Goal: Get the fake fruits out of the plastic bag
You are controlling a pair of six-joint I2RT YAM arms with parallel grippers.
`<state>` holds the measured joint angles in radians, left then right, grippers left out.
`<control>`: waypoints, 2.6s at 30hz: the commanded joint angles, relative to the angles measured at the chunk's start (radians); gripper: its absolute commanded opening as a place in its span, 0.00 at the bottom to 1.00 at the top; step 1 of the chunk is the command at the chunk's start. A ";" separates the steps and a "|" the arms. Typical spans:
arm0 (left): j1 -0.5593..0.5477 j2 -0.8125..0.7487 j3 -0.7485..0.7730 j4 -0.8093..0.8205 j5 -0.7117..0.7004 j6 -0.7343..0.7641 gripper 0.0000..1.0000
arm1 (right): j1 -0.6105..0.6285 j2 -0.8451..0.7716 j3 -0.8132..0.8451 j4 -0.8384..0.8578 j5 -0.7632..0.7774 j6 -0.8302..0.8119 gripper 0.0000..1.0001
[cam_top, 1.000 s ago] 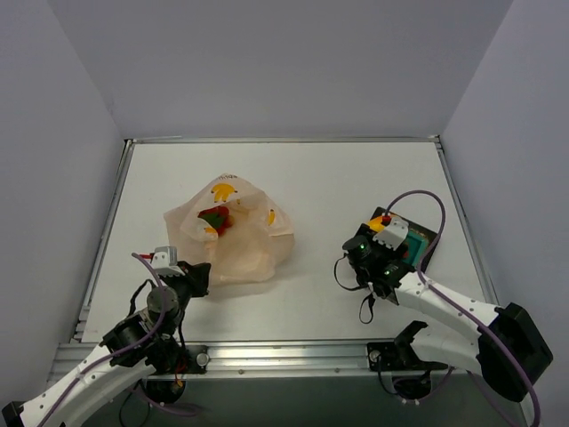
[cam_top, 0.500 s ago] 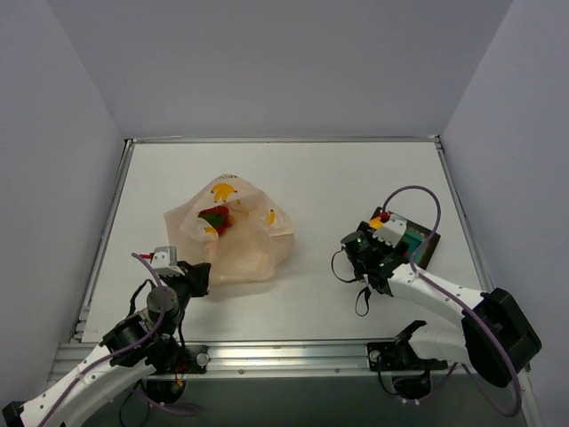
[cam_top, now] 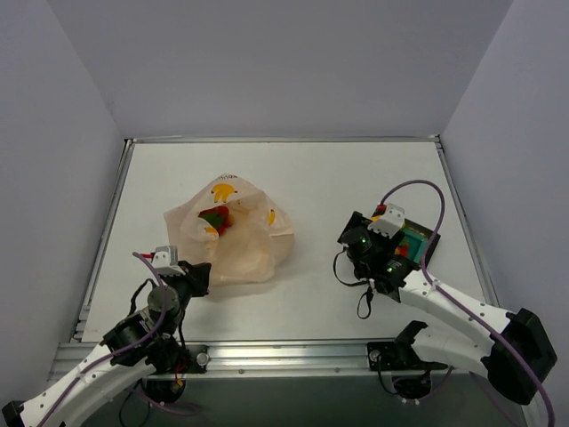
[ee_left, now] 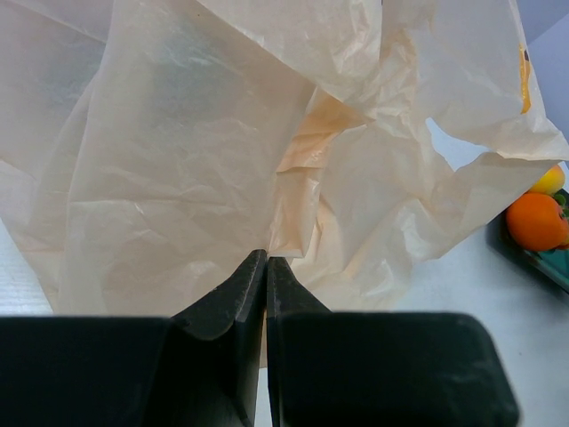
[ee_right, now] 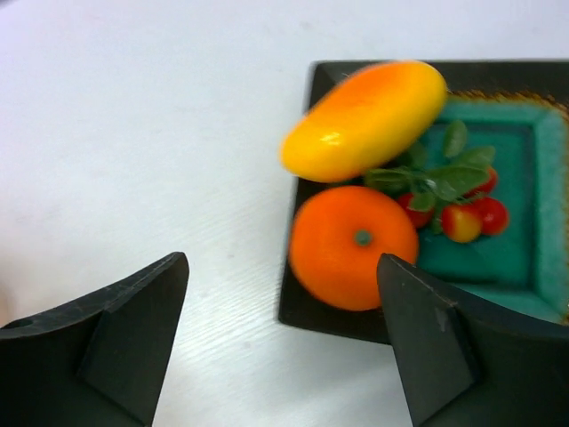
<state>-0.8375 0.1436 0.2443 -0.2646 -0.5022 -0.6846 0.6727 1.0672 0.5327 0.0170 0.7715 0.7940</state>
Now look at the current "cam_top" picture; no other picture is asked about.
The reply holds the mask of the translucent banana print plastic bag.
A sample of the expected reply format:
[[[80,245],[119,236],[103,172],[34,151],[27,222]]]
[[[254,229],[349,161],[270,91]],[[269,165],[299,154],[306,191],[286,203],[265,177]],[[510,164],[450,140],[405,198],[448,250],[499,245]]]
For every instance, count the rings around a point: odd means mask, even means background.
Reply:
[[[207,233],[207,222],[198,217],[220,205],[235,218],[223,236]],[[165,212],[164,221],[181,260],[212,265],[212,286],[266,282],[294,246],[290,216],[265,191],[234,174],[215,178],[189,201]]]

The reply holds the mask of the red fake strawberry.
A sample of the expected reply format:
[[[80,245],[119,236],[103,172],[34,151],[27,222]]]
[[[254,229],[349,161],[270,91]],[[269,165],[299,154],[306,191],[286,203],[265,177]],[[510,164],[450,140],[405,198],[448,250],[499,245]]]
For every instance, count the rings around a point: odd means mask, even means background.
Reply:
[[[205,231],[210,234],[223,236],[233,226],[235,218],[225,205],[215,206],[201,211],[198,217],[207,222]]]

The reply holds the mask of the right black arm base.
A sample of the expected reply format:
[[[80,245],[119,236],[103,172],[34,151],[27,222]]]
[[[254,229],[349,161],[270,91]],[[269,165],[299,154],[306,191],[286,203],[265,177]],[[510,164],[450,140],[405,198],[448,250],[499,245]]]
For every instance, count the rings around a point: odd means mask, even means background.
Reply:
[[[366,351],[369,369],[377,374],[381,388],[402,404],[418,406],[434,397],[453,372],[437,362],[404,361],[392,341],[368,342]]]

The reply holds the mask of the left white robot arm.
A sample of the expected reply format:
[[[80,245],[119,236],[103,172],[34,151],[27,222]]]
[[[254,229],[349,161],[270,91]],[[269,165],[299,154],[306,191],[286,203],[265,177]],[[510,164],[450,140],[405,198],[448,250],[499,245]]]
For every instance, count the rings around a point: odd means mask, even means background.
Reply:
[[[127,387],[150,375],[202,374],[204,345],[190,346],[181,331],[191,300],[209,293],[211,264],[175,262],[149,269],[146,307],[131,309],[67,374],[38,396],[2,409],[9,426],[80,426]]]

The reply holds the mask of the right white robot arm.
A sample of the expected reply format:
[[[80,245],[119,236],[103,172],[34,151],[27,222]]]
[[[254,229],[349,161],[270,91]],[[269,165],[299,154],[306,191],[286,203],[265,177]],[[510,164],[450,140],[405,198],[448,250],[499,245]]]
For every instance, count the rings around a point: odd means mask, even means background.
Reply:
[[[486,378],[504,398],[527,406],[557,363],[557,354],[539,317],[527,309],[508,311],[479,301],[435,278],[400,249],[405,217],[394,206],[367,218],[353,212],[338,242],[352,263],[366,296],[382,294],[414,307],[462,334],[433,332],[424,321],[408,324],[394,341],[405,367],[442,364]]]

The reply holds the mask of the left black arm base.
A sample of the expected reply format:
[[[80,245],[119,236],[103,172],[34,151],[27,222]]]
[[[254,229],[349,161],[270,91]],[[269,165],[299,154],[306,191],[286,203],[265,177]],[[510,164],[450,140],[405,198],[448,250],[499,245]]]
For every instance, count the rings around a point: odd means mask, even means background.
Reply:
[[[181,398],[186,389],[186,377],[205,374],[209,361],[209,348],[206,345],[177,345],[168,359],[166,370],[157,373],[164,378],[149,377],[143,381],[142,389],[149,398],[158,403],[173,404]]]

